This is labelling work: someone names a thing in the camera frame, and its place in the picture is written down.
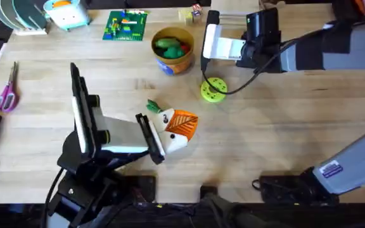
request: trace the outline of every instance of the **orange object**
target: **orange object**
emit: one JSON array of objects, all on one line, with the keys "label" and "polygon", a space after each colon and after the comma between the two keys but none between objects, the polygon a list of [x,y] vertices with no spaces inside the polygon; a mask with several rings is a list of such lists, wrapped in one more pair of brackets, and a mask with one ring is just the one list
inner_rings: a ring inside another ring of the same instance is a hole
[{"label": "orange object", "polygon": [[165,130],[186,136],[189,141],[194,136],[196,126],[198,126],[198,117],[195,114],[184,110],[175,110]]},{"label": "orange object", "polygon": [[354,2],[359,7],[360,12],[365,15],[365,5],[364,5],[364,2],[362,0],[354,0]]},{"label": "orange object", "polygon": [[71,4],[70,1],[58,1],[58,2],[53,3],[53,7],[55,8],[55,7],[60,7],[60,6],[67,6],[69,4]]}]

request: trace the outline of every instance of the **green lego plate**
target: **green lego plate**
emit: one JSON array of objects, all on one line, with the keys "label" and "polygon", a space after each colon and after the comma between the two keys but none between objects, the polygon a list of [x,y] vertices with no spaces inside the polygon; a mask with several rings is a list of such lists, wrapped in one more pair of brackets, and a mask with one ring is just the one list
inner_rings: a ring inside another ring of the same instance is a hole
[{"label": "green lego plate", "polygon": [[106,23],[104,41],[142,41],[147,12],[141,10],[111,11]]}]

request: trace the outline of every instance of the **black floor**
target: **black floor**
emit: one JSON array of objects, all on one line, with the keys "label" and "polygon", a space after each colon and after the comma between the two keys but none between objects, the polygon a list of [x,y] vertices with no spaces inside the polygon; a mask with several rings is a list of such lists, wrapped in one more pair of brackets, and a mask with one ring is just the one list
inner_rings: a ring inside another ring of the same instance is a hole
[{"label": "black floor", "polygon": [[[265,221],[281,222],[294,228],[365,227],[365,204],[340,205],[336,208],[263,204],[247,204],[247,206],[255,216]],[[8,205],[0,205],[0,228],[36,228],[39,226],[41,208],[41,205],[26,205],[22,213],[16,213],[10,212]],[[130,207],[122,210],[108,227],[217,228],[217,224],[211,210],[204,206],[199,206],[192,217],[175,210],[158,209],[140,212]]]}]

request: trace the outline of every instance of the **green toy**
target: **green toy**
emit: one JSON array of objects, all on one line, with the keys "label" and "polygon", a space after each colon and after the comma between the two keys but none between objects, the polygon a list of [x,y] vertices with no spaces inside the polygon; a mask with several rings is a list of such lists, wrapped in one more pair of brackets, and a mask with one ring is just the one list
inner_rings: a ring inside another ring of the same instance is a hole
[{"label": "green toy", "polygon": [[[211,77],[208,80],[218,90],[220,90],[222,92],[227,92],[227,85],[222,79]],[[208,85],[208,82],[203,82],[202,83],[202,85],[201,85],[201,95],[205,100],[207,100],[209,102],[212,102],[212,103],[221,102],[226,97],[225,94],[221,94],[221,93],[218,93],[218,92],[214,91]]]},{"label": "green toy", "polygon": [[158,48],[170,48],[178,46],[180,46],[180,42],[176,38],[163,38],[156,41],[156,47]]},{"label": "green toy", "polygon": [[163,54],[164,58],[168,59],[176,59],[185,55],[185,52],[181,49],[181,46],[178,47],[169,47]]},{"label": "green toy", "polygon": [[163,110],[158,106],[158,104],[150,99],[147,100],[146,107],[153,113],[161,113]]}]

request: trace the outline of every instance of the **label sticker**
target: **label sticker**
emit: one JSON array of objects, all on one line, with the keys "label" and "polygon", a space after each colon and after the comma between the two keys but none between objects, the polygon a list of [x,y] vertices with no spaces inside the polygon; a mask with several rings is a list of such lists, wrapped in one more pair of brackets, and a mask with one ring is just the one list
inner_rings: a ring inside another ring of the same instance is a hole
[{"label": "label sticker", "polygon": [[333,160],[319,168],[319,171],[325,178],[329,178],[343,171],[343,167],[336,160]]}]

